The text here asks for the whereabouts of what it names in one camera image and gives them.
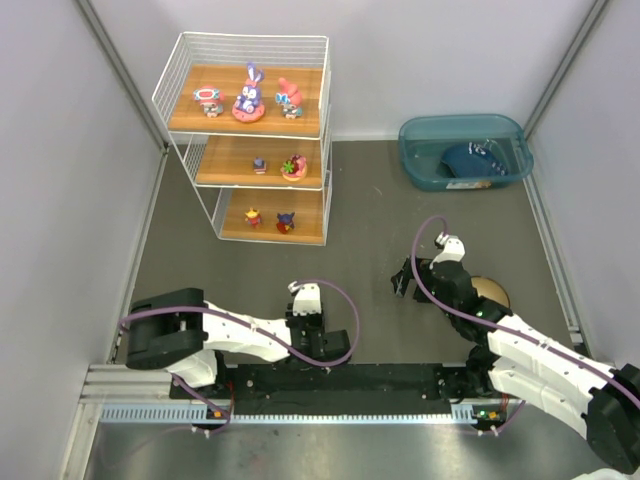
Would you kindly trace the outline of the pink bear strawberry toy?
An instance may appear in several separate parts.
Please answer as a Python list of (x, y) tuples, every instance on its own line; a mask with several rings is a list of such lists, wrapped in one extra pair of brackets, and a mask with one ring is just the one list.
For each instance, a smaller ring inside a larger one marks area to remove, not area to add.
[(307, 175), (307, 159), (302, 155), (294, 154), (282, 164), (280, 172), (289, 182), (301, 181)]

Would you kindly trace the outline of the small purple toy piece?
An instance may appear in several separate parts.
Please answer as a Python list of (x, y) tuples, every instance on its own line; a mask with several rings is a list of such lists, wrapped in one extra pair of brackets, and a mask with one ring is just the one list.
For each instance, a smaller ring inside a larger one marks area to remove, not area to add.
[(261, 157), (256, 157), (253, 160), (253, 171), (257, 175), (265, 174), (267, 170), (266, 161)]

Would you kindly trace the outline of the purple bunny donut toy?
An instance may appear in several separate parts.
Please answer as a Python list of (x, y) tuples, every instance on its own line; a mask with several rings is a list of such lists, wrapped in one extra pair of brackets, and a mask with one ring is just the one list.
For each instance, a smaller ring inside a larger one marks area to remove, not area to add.
[(240, 94), (232, 107), (232, 115), (242, 123), (252, 123), (260, 120), (266, 112), (262, 99), (261, 82), (264, 80), (264, 71), (254, 63), (247, 64), (247, 79)]

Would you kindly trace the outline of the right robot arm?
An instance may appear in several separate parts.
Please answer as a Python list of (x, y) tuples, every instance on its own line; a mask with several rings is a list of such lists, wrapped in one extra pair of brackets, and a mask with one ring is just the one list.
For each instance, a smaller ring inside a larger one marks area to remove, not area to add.
[(481, 294), (461, 263), (405, 260), (391, 284), (404, 296), (437, 305), (474, 343), (467, 371), (480, 392), (515, 396), (572, 428), (607, 465), (639, 470), (639, 369), (596, 362), (530, 327), (507, 306)]

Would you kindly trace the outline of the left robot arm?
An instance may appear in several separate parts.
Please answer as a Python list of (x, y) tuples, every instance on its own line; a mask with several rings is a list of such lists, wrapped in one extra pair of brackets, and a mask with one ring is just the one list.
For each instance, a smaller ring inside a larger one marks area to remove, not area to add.
[(307, 364), (339, 365), (352, 353), (345, 330), (328, 332), (316, 283), (293, 282), (285, 316), (260, 319), (224, 310), (185, 288), (140, 300), (121, 321), (127, 333), (125, 365), (166, 371), (194, 389), (224, 381), (225, 353), (278, 363), (305, 357)]

